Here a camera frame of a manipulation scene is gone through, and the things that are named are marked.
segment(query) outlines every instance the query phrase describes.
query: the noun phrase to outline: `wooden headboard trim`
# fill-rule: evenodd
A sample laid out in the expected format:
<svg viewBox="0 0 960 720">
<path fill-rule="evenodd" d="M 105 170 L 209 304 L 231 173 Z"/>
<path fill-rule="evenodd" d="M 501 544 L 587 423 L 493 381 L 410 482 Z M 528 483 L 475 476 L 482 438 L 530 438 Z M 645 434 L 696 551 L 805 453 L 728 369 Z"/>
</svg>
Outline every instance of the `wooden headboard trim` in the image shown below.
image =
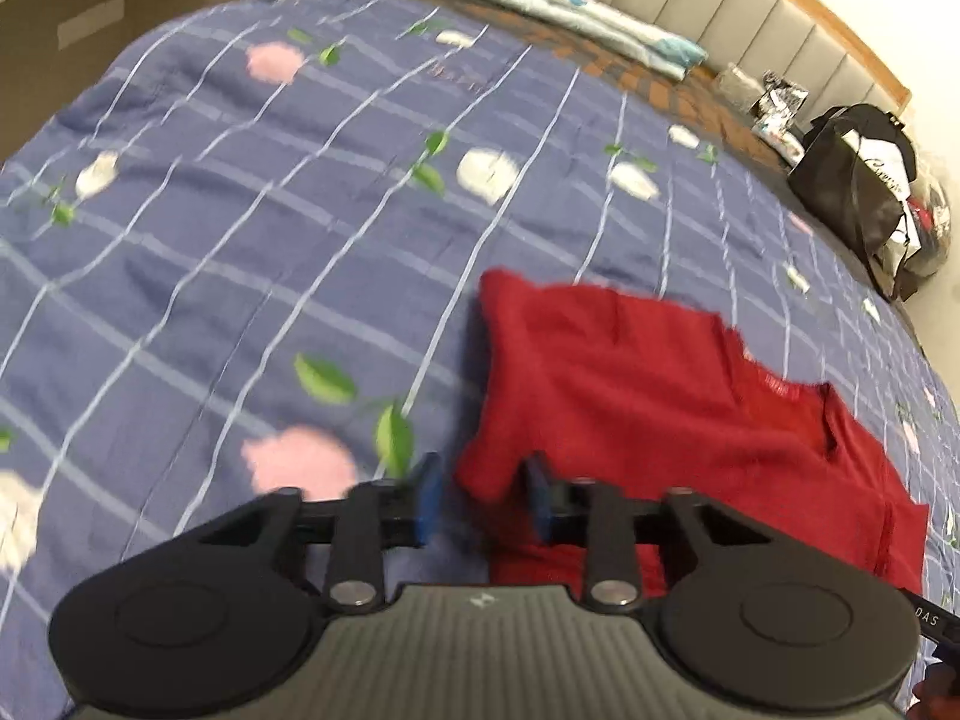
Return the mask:
<svg viewBox="0 0 960 720">
<path fill-rule="evenodd" d="M 800 10 L 822 26 L 846 52 L 859 62 L 864 70 L 877 81 L 880 88 L 893 98 L 898 105 L 899 112 L 904 111 L 912 94 L 893 71 L 888 68 L 872 49 L 864 43 L 851 28 L 839 19 L 826 5 L 819 0 L 789 0 Z"/>
</svg>

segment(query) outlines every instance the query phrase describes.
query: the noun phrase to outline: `red shirt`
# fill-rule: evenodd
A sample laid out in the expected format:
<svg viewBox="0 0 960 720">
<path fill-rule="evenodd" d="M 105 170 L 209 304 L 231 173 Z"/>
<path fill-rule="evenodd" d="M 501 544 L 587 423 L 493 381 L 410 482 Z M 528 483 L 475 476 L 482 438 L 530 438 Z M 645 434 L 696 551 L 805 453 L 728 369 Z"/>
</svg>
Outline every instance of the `red shirt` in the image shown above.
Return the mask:
<svg viewBox="0 0 960 720">
<path fill-rule="evenodd" d="M 493 584 L 569 584 L 582 549 L 534 543 L 515 479 L 546 453 L 560 478 L 630 497 L 688 487 L 789 536 L 920 592 L 928 507 L 830 384 L 786 382 L 748 360 L 716 314 L 589 286 L 481 281 L 491 373 L 457 478 L 491 536 Z M 653 547 L 644 590 L 663 593 Z"/>
</svg>

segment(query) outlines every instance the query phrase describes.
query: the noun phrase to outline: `metal screw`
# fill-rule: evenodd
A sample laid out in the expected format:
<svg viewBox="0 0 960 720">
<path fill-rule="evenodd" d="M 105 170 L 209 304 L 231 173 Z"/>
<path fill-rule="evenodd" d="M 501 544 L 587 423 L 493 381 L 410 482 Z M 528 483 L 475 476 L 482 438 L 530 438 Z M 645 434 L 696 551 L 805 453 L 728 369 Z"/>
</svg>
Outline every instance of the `metal screw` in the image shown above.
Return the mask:
<svg viewBox="0 0 960 720">
<path fill-rule="evenodd" d="M 590 589 L 590 595 L 597 603 L 605 607 L 625 607 L 637 600 L 640 595 L 637 588 L 628 581 L 618 579 L 604 579 L 594 584 Z"/>
<path fill-rule="evenodd" d="M 338 581 L 330 589 L 330 598 L 344 607 L 364 607 L 376 599 L 376 590 L 366 581 Z"/>
</svg>

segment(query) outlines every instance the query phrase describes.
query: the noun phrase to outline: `beige headboard panel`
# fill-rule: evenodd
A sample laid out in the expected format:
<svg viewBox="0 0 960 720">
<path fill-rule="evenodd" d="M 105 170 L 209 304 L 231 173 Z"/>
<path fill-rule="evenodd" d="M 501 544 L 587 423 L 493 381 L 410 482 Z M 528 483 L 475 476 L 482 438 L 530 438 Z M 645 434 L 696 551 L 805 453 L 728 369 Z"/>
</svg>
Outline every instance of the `beige headboard panel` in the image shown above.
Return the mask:
<svg viewBox="0 0 960 720">
<path fill-rule="evenodd" d="M 734 62 L 810 90 L 800 123 L 833 105 L 875 103 L 901 112 L 910 91 L 819 0 L 599 0 L 694 40 L 720 71 Z"/>
</svg>

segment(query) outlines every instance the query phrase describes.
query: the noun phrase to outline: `blue checkered blanket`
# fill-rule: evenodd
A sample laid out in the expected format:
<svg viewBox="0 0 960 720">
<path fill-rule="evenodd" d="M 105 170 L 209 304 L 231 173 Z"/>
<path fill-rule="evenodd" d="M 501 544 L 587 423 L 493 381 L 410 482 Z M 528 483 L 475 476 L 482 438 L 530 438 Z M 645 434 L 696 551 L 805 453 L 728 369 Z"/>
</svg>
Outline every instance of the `blue checkered blanket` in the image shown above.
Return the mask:
<svg viewBox="0 0 960 720">
<path fill-rule="evenodd" d="M 925 592 L 952 607 L 943 384 L 827 245 L 671 124 L 417 0 L 240 2 L 125 50 L 0 173 L 0 716 L 62 711 L 51 609 L 250 499 L 244 442 L 325 428 L 361 478 L 411 441 L 456 457 L 492 266 L 719 312 L 773 370 L 831 381 L 931 504 Z M 472 546 L 451 526 L 391 578 L 482 581 Z"/>
</svg>

